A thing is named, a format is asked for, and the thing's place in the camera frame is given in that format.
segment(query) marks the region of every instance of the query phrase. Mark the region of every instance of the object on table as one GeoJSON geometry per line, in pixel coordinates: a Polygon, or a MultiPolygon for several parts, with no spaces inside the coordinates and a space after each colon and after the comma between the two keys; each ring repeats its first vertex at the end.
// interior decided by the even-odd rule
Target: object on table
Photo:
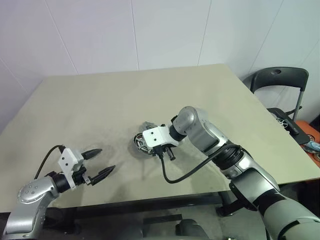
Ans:
{"type": "Polygon", "coordinates": [[[139,130],[141,131],[140,133],[137,133],[134,138],[133,138],[133,142],[135,144],[135,146],[137,147],[137,149],[144,153],[144,154],[148,154],[148,155],[153,155],[154,154],[154,150],[151,147],[148,147],[148,145],[146,144],[146,141],[142,135],[142,132],[144,130],[148,130],[148,129],[153,129],[156,128],[157,125],[153,122],[149,122],[149,121],[145,121],[140,127],[139,130]]]}
{"type": "Polygon", "coordinates": [[[289,131],[290,135],[298,144],[306,144],[309,142],[309,137],[302,131],[302,129],[295,123],[302,97],[307,85],[309,73],[303,68],[297,67],[268,67],[261,69],[250,75],[244,80],[244,83],[250,82],[250,91],[254,94],[256,90],[267,86],[290,86],[300,88],[299,97],[295,109],[284,112],[279,108],[268,108],[267,110],[276,115],[277,118],[285,123],[285,129],[289,131]]]}
{"type": "Polygon", "coordinates": [[[311,154],[320,153],[320,144],[312,140],[310,140],[306,144],[303,144],[301,147],[303,148],[303,150],[311,154]]]}
{"type": "MultiPolygon", "coordinates": [[[[311,127],[306,121],[298,120],[296,124],[308,135],[311,141],[320,143],[320,132],[311,127]]],[[[320,168],[320,156],[319,154],[314,154],[307,152],[306,154],[313,160],[313,162],[320,168]]]]}

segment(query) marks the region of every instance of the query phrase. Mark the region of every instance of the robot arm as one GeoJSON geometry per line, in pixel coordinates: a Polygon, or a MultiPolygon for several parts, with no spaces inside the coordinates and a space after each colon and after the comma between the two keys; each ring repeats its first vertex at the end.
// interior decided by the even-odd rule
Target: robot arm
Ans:
{"type": "Polygon", "coordinates": [[[300,203],[283,196],[275,179],[246,150],[234,145],[210,123],[206,112],[187,106],[171,122],[169,128],[158,126],[142,133],[147,147],[160,153],[160,158],[160,148],[165,152],[188,137],[230,179],[230,189],[241,204],[260,212],[272,239],[319,239],[320,219],[300,203]]]}
{"type": "Polygon", "coordinates": [[[84,160],[101,152],[93,149],[80,153],[77,150],[64,148],[58,161],[62,172],[50,172],[24,185],[17,195],[17,206],[11,212],[3,231],[3,240],[37,239],[45,221],[48,205],[68,189],[75,189],[86,183],[95,185],[106,178],[115,166],[110,166],[95,177],[86,175],[84,160]]]}

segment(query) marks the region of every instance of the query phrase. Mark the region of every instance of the orange object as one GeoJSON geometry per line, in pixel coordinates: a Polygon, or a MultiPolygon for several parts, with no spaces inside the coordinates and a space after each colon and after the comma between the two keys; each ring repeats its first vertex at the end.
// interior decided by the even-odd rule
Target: orange object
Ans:
{"type": "MultiPolygon", "coordinates": [[[[312,126],[309,125],[306,121],[298,120],[295,122],[306,134],[309,135],[311,140],[315,141],[316,143],[320,144],[320,132],[315,130],[312,126]]],[[[314,163],[320,168],[320,161],[316,160],[316,157],[310,153],[307,152],[306,154],[309,155],[309,157],[314,161],[314,163]]]]}

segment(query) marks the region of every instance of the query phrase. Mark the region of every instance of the chair backrest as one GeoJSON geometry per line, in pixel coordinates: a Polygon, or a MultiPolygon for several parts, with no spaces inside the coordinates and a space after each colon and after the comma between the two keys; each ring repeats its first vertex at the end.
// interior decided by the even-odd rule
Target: chair backrest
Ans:
{"type": "Polygon", "coordinates": [[[291,86],[305,91],[309,73],[298,67],[277,66],[267,67],[255,72],[251,78],[250,91],[254,93],[257,89],[266,86],[291,86]]]}

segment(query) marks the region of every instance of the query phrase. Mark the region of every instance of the floor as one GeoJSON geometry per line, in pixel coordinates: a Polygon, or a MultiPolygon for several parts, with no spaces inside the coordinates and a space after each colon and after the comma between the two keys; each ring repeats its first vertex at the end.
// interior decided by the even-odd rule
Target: floor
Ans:
{"type": "MultiPolygon", "coordinates": [[[[292,187],[281,191],[284,195],[296,199],[292,187]]],[[[168,221],[143,225],[143,219],[181,214],[183,219],[193,219],[204,229],[212,240],[265,240],[265,226],[258,212],[241,209],[233,216],[219,217],[216,213],[219,205],[199,205],[181,208],[149,211],[130,214],[118,214],[103,217],[78,219],[81,226],[79,234],[44,229],[40,240],[130,240],[145,237],[175,236],[175,226],[180,221],[168,221]]],[[[0,219],[2,232],[6,221],[0,219]]]]}

